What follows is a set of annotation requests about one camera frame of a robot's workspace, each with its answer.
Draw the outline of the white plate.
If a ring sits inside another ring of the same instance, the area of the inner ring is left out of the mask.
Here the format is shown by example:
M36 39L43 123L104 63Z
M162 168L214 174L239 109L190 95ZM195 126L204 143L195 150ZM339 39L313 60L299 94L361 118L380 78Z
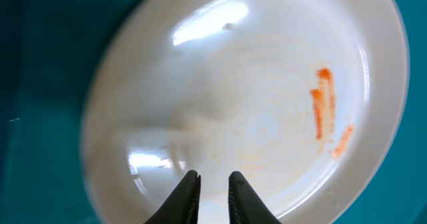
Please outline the white plate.
M408 91L394 0L144 0L95 73L82 125L102 223L143 223L201 176L228 222L241 172L282 223L332 223L396 135Z

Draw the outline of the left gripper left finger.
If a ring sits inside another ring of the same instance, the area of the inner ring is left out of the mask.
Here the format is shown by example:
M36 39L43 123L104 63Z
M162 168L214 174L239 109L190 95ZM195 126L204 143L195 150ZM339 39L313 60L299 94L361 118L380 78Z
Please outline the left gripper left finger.
M163 205L144 224L197 224L201 176L188 171Z

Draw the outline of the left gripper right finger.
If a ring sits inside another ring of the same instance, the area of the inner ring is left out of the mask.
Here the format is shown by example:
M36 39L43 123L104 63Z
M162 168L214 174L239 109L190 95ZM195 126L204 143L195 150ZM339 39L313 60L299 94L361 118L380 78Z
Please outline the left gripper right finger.
M230 224L281 224L239 171L229 176L228 209Z

